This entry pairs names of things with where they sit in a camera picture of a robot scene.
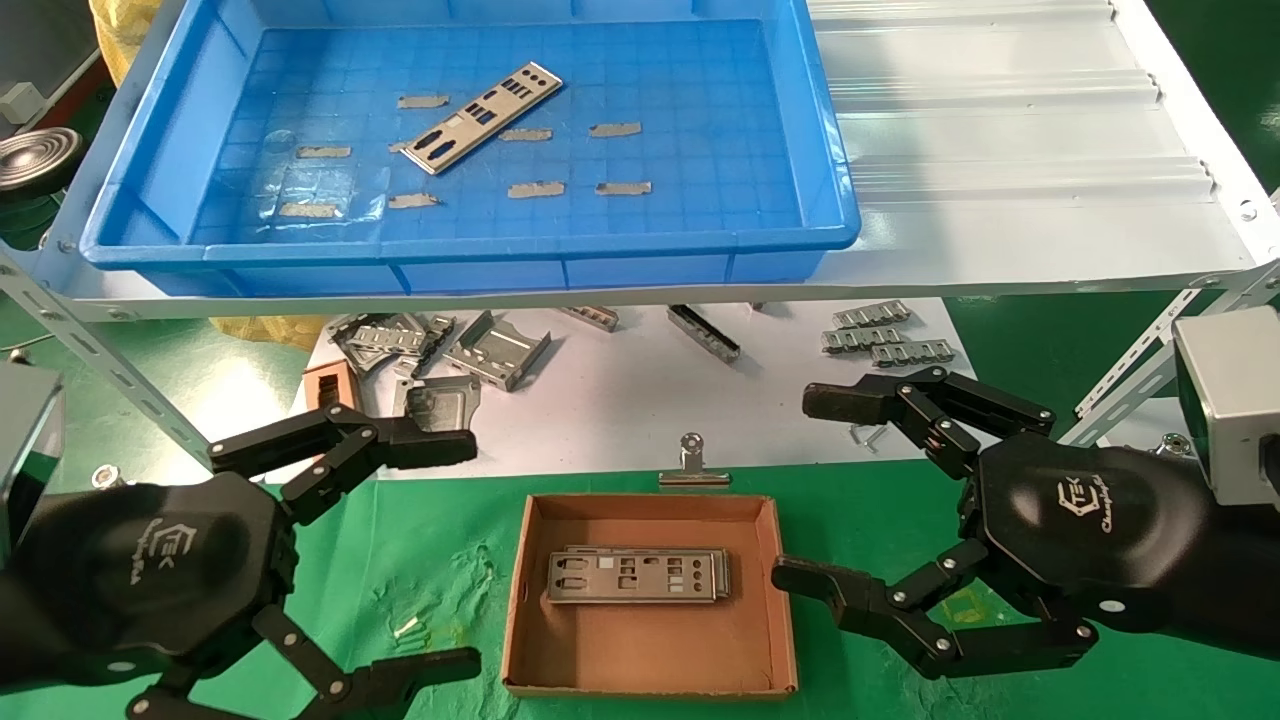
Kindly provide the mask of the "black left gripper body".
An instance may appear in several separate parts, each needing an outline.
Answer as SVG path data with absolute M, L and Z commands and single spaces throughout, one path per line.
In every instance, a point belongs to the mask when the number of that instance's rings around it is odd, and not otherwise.
M 285 511 L 230 473 L 44 496 L 3 569 L 3 691 L 216 676 L 297 564 Z

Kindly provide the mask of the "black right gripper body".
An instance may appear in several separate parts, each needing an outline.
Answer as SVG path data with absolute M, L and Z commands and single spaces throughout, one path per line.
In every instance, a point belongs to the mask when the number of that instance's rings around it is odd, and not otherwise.
M 1116 632 L 1277 657 L 1272 505 L 1221 505 L 1192 460 L 1034 433 L 984 448 L 972 487 L 987 582 L 1016 609 L 1041 597 Z

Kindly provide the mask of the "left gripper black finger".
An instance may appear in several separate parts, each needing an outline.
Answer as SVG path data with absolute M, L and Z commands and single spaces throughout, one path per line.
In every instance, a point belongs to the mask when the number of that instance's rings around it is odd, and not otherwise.
M 298 719 L 402 719 L 417 693 L 430 685 L 465 682 L 480 675 L 481 653 L 474 647 L 416 653 L 378 660 L 342 671 L 311 638 L 285 615 L 269 605 L 252 619 L 259 637 L 315 689 Z M 198 682 L 195 670 L 173 667 L 136 696 L 128 719 L 242 719 L 224 708 L 189 698 Z
M 370 418 L 346 405 L 328 405 L 216 441 L 207 455 L 215 473 L 244 478 L 310 460 L 280 496 L 291 521 L 308 525 L 379 469 L 468 462 L 477 457 L 477 441 L 468 429 L 426 432 L 408 416 Z

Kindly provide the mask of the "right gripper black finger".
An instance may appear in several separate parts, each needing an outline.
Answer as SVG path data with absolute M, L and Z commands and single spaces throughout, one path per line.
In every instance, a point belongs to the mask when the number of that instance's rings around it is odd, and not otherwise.
M 772 584 L 819 600 L 841 632 L 886 643 L 931 680 L 1070 667 L 1094 647 L 1097 630 L 1055 598 L 1030 598 L 1037 623 L 950 630 L 931 619 L 932 609 L 995 568 L 987 543 L 965 539 L 895 584 L 794 555 L 776 559 Z
M 1046 406 L 942 366 L 901 377 L 868 373 L 851 386 L 810 383 L 803 413 L 824 421 L 896 427 L 954 479 L 975 474 L 980 443 L 969 428 L 1006 439 L 1027 432 L 1048 436 L 1056 421 Z

